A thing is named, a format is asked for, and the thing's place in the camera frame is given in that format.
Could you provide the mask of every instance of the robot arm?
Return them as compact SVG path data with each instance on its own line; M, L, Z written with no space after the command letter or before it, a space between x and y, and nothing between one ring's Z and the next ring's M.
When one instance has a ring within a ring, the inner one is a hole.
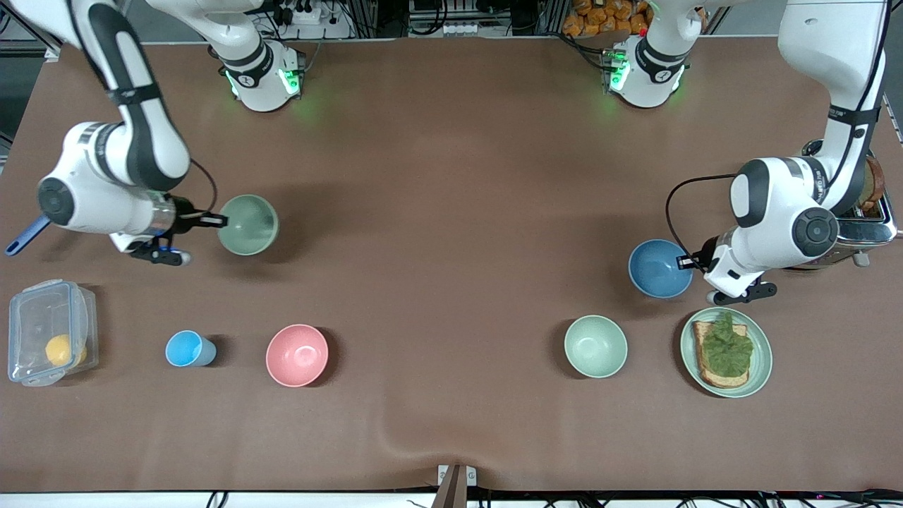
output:
M193 226L222 227L225 219L166 193L191 159L131 25L111 0L16 0L13 7L84 51L123 118L69 131L60 161L38 187L43 214L67 230L108 234L133 257L187 262L187 253L162 248L158 239Z
M300 97L304 54L278 41L264 41L242 14L264 0L147 0L189 25L216 52L232 91L254 111L272 111Z
M749 0L661 0L649 2L655 19L645 36L615 45L627 58L608 76L609 90L639 108L665 103L677 90L684 62L703 30L697 7L717 8Z
M778 48L828 89L828 124L817 153L754 159L733 180L738 226L701 256L705 280L725 295L741 296L766 270L818 259L836 241L835 215L856 204L878 122L887 9L868 0L787 3Z

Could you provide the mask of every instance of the clear food container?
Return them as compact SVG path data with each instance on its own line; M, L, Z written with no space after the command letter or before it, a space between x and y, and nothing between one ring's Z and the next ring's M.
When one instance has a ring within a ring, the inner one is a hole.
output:
M98 364L94 293L48 280L9 303L9 379L47 386Z

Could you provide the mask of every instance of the sandwich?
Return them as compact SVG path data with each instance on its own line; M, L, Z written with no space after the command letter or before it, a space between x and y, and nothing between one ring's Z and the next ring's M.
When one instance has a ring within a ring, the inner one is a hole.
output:
M746 325L724 312L714 322L693 321L696 359L703 381L717 388L738 388L749 381L752 341Z

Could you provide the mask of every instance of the green led light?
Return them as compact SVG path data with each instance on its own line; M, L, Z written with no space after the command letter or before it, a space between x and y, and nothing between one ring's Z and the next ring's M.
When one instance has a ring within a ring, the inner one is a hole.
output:
M226 79L228 80L228 84L232 87L232 95L238 97L238 90L236 88L235 81L232 80L232 76L228 75L228 72L226 73Z
M675 90L677 90L678 87L680 87L680 77L684 74L684 69L686 69L686 66L681 65L680 70L677 72L677 75L675 76L675 85L671 88L671 91L675 91Z
M624 61L624 65L620 69L611 73L611 89L620 91L624 88L624 81L630 74L630 62Z
M282 80L283 85L285 86L285 91L288 92L289 95L294 95L298 93L298 90L301 89L298 84L298 74L295 71L283 71L279 70L279 78Z

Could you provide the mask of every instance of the lemon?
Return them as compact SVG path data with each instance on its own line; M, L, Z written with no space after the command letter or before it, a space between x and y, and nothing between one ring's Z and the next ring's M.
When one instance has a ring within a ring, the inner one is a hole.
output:
M72 350L69 342L69 334L60 334L50 339L47 345L44 346L47 359L51 361L54 367L61 367L72 359ZM86 356L88 356L88 351L85 348L81 348L79 360L75 364L78 365L84 362Z

